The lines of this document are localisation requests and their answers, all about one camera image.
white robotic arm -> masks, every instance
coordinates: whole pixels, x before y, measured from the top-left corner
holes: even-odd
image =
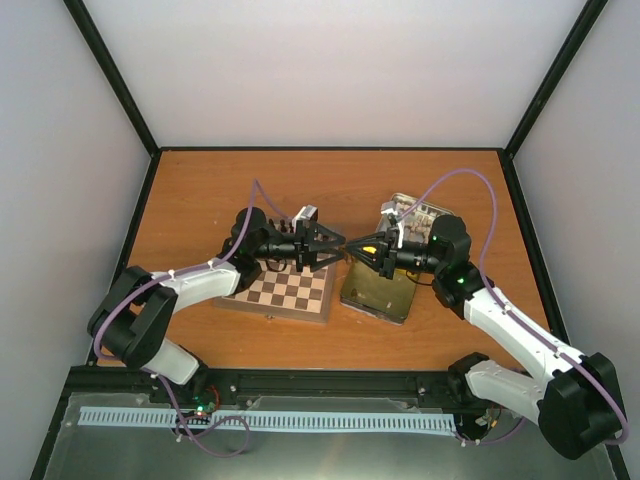
[[[165,276],[165,272],[154,272],[153,278]],[[224,262],[210,270],[194,272],[170,280],[160,285],[172,289],[177,295],[173,313],[196,303],[233,294],[238,287],[240,273],[229,262]],[[198,371],[200,363],[185,349],[165,338],[158,353],[142,368],[158,373],[177,385],[185,385]]]
[[[605,398],[623,410],[613,364],[601,354],[586,356],[566,345],[510,304],[469,261],[471,238],[461,218],[438,217],[427,243],[400,244],[399,237],[391,228],[351,240],[346,249],[380,276],[393,278],[396,269],[433,274],[440,303],[494,338],[527,371],[517,373],[473,353],[449,367],[454,399],[463,405],[486,399],[513,410],[537,424],[567,458],[579,457],[620,430],[618,414]]]
[[[581,362],[582,352],[561,342],[511,306],[500,289],[494,288],[494,292],[540,335],[578,363]],[[511,320],[486,288],[475,292],[472,299],[465,301],[464,318],[495,339],[530,375],[503,368],[493,360],[485,360],[471,367],[465,375],[471,393],[503,405],[537,425],[540,414],[538,403],[544,397],[547,383],[554,379],[554,374],[567,372],[572,366]]]

wooden table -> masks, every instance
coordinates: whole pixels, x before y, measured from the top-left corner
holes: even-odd
[[[448,171],[470,167],[486,175],[498,198],[498,227],[487,256],[488,274],[523,311],[548,328],[497,154],[492,151],[169,151],[162,155],[131,265],[167,270],[216,255],[251,181],[286,212],[319,208],[320,222],[347,238],[372,233],[380,204],[395,192],[418,196]],[[457,175],[429,200],[463,217],[477,260],[489,229],[491,203],[482,182]],[[258,206],[268,211],[262,199]],[[168,337],[212,367],[446,369],[479,351],[516,366],[497,343],[459,320],[418,287],[411,314],[395,326],[339,303],[347,265],[337,268],[327,325],[268,320],[215,308],[207,301],[173,317]]]

robotic arm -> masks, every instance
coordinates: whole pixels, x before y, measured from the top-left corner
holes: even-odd
[[[578,458],[611,439],[621,428],[618,416],[572,363],[595,377],[624,413],[613,364],[599,353],[587,357],[550,335],[509,303],[490,279],[491,288],[487,288],[469,261],[471,238],[462,219],[440,216],[433,223],[428,243],[411,242],[402,238],[397,212],[386,207],[384,213],[393,228],[348,242],[347,252],[386,278],[393,278],[396,268],[433,274],[433,289],[442,305],[497,340],[528,372],[516,373],[486,355],[473,353],[449,367],[452,397],[461,405],[477,398],[491,400],[521,414],[539,425],[547,441],[567,458]],[[228,256],[240,242],[226,262],[215,264],[213,259],[208,269],[205,265],[180,276],[168,272],[167,280],[133,300],[133,308],[127,305],[113,317],[104,327],[102,345],[130,368],[156,372],[175,384],[186,385],[196,381],[196,374],[206,371],[206,365],[165,338],[174,313],[247,289],[261,273],[258,259],[290,259],[298,271],[304,266],[315,271],[344,257],[337,250],[345,243],[344,237],[317,223],[315,207],[303,207],[289,226],[267,221],[264,212],[254,208],[246,235],[240,239],[246,215],[246,209],[238,214],[231,237],[218,255]],[[319,253],[325,258],[319,260]],[[95,338],[124,299],[160,276],[167,273],[126,269],[89,321],[89,334]],[[513,313],[521,324],[509,318]]]
[[[498,341],[528,372],[503,368],[479,353],[468,355],[448,372],[450,392],[460,404],[481,398],[503,405],[537,424],[551,446],[570,459],[620,430],[618,417],[602,395],[563,357],[581,364],[624,412],[613,364],[599,353],[587,357],[549,334],[493,288],[490,279],[492,291],[486,288],[469,261],[471,237],[461,218],[436,218],[426,244],[400,243],[403,226],[397,225],[393,213],[389,219],[392,228],[348,242],[347,252],[386,278],[393,278],[396,268],[433,274],[440,303]]]
[[[199,370],[205,369],[198,358],[165,338],[174,313],[207,299],[239,293],[259,277],[262,268],[257,259],[290,259],[296,269],[309,266],[312,271],[344,258],[336,247],[344,244],[344,237],[317,223],[317,209],[304,207],[290,226],[280,227],[267,221],[264,212],[254,208],[243,239],[239,233],[247,210],[236,217],[231,237],[224,242],[218,258],[225,256],[232,246],[240,245],[228,261],[182,276],[169,272],[170,279],[160,282],[133,301],[138,313],[123,309],[107,327],[102,337],[104,345],[125,365],[158,373],[175,384],[185,385]],[[318,253],[324,259],[318,260]],[[88,325],[88,332],[96,337],[109,314],[131,292],[166,272],[149,273],[140,267],[130,267],[114,283]]]

black frame edge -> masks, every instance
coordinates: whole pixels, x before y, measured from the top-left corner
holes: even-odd
[[[569,343],[569,337],[567,336],[567,330],[562,321],[562,314],[560,313],[560,307],[558,306],[558,300],[553,292],[553,286],[551,284],[551,278],[547,271],[544,258],[542,256],[542,250],[540,250],[540,244],[538,243],[538,237],[536,236],[531,216],[529,215],[529,209],[527,208],[520,181],[518,180],[518,174],[516,173],[513,162],[507,157],[507,153],[504,150],[498,151],[498,158],[500,159],[500,166],[502,167],[502,173],[504,174],[504,180],[509,190],[509,196],[511,197],[511,203],[520,226],[520,233],[524,241],[524,246],[527,249],[527,255],[529,256],[529,263],[531,264],[531,270],[533,271],[533,277],[536,280],[536,286],[540,293],[540,300],[542,301],[542,307],[544,313],[547,316],[549,322],[549,329],[556,337],[563,342]]]
[[[62,426],[62,419],[67,411],[68,404],[69,397],[62,395],[58,401],[58,405],[56,405],[53,417],[51,418],[51,423],[49,424],[49,429],[47,430],[47,435],[44,437],[42,447],[40,447],[40,453],[38,453],[38,458],[33,466],[33,470],[31,471],[31,480],[42,480],[47,473],[49,459],[51,458],[56,441],[58,440],[58,432]]]
[[[80,33],[84,37],[87,45],[91,49],[91,53],[95,57],[98,65],[102,69],[104,76],[111,85],[113,92],[118,97],[118,101],[122,105],[131,125],[135,129],[140,141],[144,145],[149,155],[156,154],[159,149],[156,141],[153,139],[153,135],[147,127],[142,113],[138,109],[136,102],[129,92],[129,88],[125,83],[116,63],[113,61],[109,50],[107,49],[98,28],[96,27],[86,5],[82,0],[64,0],[64,4],[67,6],[67,10],[71,14],[71,17],[75,21]]]
[[[562,47],[558,51],[556,58],[549,67],[542,83],[533,96],[531,103],[527,107],[520,123],[513,132],[509,143],[505,147],[507,157],[511,160],[516,156],[518,150],[524,143],[525,138],[533,128],[536,120],[542,113],[549,97],[556,89],[567,68],[571,64],[573,57],[580,49],[580,46],[587,38],[591,27],[595,24],[604,9],[608,0],[587,0],[580,15],[576,19],[573,27],[569,31]]]
[[[144,210],[147,206],[149,195],[151,194],[151,188],[153,187],[153,181],[156,178],[156,172],[158,171],[161,157],[162,153],[160,151],[151,155],[151,160],[149,161],[149,166],[147,167],[147,173],[145,174],[144,181],[142,182],[140,195],[138,195],[138,201],[136,202],[136,207],[133,210],[133,216],[131,217],[131,222],[129,223],[127,236],[124,239],[122,250],[120,251],[120,256],[118,257],[118,263],[116,264],[111,284],[113,284],[118,279],[124,269],[127,268],[127,264],[129,263],[129,257],[131,257],[131,251],[133,250],[133,245],[135,243],[136,236],[138,235],[140,222],[142,222],[142,216],[144,215]]]
[[[611,468],[613,474],[617,480],[631,480],[627,465],[624,463],[622,452],[618,445],[607,445],[607,453],[609,454],[609,461],[611,462]]]

chess square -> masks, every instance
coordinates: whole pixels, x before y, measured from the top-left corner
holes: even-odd
[[[278,274],[276,272],[262,272],[264,274],[264,281],[265,282],[271,282],[271,283],[276,283],[276,278],[278,276]]]
[[[284,304],[284,295],[273,295],[271,297],[271,305],[281,307]]]
[[[273,297],[274,297],[273,293],[261,293],[260,300],[258,303],[261,303],[263,305],[269,305],[271,304],[271,299]]]
[[[309,292],[309,300],[322,300],[322,290],[312,288]]]
[[[311,293],[311,289],[310,288],[298,287],[298,295],[297,295],[298,298],[308,299],[310,293]]]
[[[260,301],[260,292],[249,292],[247,302],[258,303]]]
[[[284,297],[284,308],[296,308],[296,297]]]
[[[309,300],[307,303],[307,311],[320,313],[320,311],[322,311],[322,302],[320,300]]]
[[[298,310],[306,310],[309,300],[306,298],[296,298],[296,308]]]

